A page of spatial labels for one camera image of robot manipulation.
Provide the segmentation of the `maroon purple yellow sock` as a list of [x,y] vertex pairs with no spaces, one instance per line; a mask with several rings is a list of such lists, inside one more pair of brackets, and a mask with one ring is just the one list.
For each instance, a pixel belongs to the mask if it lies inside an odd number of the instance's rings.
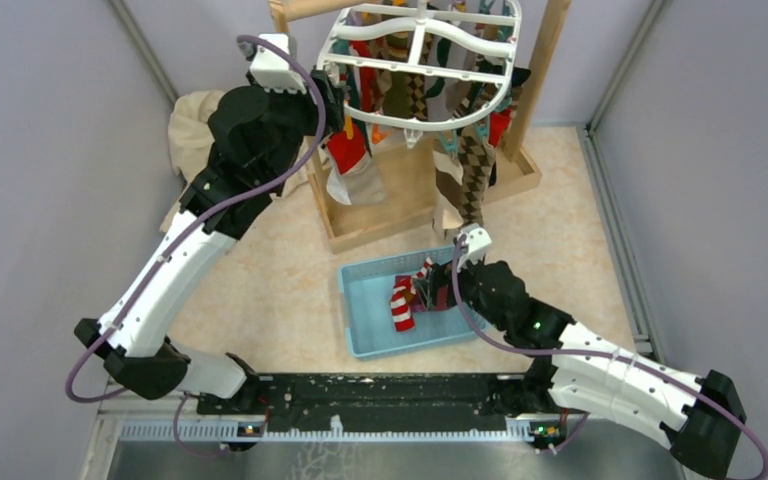
[[455,306],[454,294],[449,285],[418,288],[409,303],[412,312],[441,312]]

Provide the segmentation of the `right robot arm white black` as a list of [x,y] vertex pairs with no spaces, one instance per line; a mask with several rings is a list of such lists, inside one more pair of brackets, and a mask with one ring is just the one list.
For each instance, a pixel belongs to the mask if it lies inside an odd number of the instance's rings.
[[502,332],[504,348],[532,358],[523,398],[536,412],[593,413],[664,447],[684,467],[724,479],[746,414],[734,382],[711,370],[675,370],[596,334],[527,290],[504,262],[433,264],[413,279],[422,304],[464,306]]

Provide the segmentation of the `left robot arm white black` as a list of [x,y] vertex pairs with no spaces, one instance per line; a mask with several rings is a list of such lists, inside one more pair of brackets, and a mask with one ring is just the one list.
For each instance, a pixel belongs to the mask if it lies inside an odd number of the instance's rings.
[[286,173],[311,156],[305,139],[342,129],[343,101],[320,69],[297,93],[251,82],[217,100],[205,120],[206,164],[180,197],[165,239],[123,297],[74,330],[121,391],[147,400],[209,394],[237,414],[257,406],[259,378],[244,360],[186,348],[168,331],[202,278],[281,193]]

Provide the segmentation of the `red white striped sock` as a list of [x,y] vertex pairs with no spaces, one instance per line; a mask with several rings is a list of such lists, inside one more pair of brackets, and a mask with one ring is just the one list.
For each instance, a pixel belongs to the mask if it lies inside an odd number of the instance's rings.
[[425,300],[415,286],[415,282],[423,280],[432,265],[432,259],[427,257],[421,269],[414,275],[397,275],[390,299],[390,310],[393,326],[396,332],[406,332],[416,326],[414,314],[426,312]]

